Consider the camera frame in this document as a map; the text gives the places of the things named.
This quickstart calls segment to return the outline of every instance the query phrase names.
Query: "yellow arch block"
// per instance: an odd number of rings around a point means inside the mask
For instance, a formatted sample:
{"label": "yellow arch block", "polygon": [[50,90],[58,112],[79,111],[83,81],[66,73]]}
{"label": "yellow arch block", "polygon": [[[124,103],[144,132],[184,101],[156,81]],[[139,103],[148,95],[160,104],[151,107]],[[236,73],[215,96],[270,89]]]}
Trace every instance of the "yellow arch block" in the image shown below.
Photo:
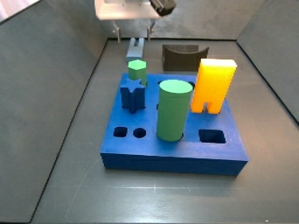
{"label": "yellow arch block", "polygon": [[208,104],[208,113],[220,112],[230,83],[238,68],[234,59],[202,59],[191,100],[191,112],[200,113]]}

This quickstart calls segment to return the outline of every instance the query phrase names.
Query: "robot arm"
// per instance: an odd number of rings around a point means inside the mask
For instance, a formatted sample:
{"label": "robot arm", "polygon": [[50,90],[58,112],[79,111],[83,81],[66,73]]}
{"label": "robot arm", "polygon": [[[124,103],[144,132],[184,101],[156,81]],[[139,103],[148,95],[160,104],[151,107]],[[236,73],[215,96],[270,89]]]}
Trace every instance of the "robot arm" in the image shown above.
{"label": "robot arm", "polygon": [[150,0],[150,2],[160,17],[164,17],[174,12],[176,6],[174,0]]}

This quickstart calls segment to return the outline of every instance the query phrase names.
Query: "blue foam block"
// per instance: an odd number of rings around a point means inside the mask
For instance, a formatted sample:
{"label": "blue foam block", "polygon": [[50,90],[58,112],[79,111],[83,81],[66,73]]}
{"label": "blue foam block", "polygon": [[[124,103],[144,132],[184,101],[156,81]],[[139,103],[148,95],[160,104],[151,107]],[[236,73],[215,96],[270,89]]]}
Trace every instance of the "blue foam block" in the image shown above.
{"label": "blue foam block", "polygon": [[[126,73],[120,85],[127,82],[127,77]],[[122,108],[118,90],[100,147],[106,168],[238,176],[248,162],[248,155],[227,100],[219,115],[188,112],[179,142],[166,142],[156,136],[159,83],[166,80],[182,80],[192,84],[196,77],[148,74],[146,109],[135,114]]]}
{"label": "blue foam block", "polygon": [[146,45],[146,39],[140,38],[136,42],[135,38],[131,38],[128,49],[126,53],[126,62],[130,62],[131,60],[142,60],[144,55],[144,45]]}

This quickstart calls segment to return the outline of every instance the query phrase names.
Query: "square hole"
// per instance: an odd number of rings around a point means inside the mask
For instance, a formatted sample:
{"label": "square hole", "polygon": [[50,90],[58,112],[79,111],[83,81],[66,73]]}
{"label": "square hole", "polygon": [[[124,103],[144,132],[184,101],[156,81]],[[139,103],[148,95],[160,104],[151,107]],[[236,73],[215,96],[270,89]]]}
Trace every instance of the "square hole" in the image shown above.
{"label": "square hole", "polygon": [[115,127],[114,137],[126,137],[127,127]]}
{"label": "square hole", "polygon": [[219,129],[199,129],[200,141],[210,144],[224,144],[227,142],[224,133]]}

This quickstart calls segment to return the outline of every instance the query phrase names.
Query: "green cylinder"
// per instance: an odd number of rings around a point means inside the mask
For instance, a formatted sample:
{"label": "green cylinder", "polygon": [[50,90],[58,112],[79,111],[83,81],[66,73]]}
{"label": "green cylinder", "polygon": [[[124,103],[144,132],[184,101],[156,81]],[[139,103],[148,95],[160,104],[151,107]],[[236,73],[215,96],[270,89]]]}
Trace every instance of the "green cylinder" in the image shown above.
{"label": "green cylinder", "polygon": [[183,80],[160,83],[156,135],[164,141],[179,141],[183,137],[191,93],[192,85]]}

